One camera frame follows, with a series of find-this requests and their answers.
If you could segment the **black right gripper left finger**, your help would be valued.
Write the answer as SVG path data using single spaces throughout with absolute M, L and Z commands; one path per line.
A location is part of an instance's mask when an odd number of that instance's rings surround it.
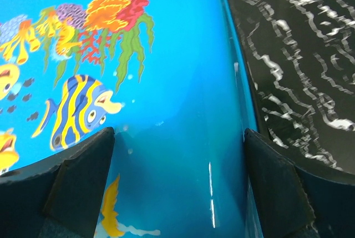
M 104 128 L 1 175 L 1 237 L 93 237 L 114 149 Z

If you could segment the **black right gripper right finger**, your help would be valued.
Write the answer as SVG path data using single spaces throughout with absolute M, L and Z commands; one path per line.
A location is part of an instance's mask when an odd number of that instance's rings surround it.
M 354 237 L 354 175 L 246 129 L 245 162 L 264 237 Z

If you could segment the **blue suitcase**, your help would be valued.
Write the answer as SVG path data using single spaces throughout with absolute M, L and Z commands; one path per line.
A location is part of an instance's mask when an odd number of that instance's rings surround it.
M 1 0 L 1 175 L 104 128 L 93 237 L 262 237 L 226 0 Z

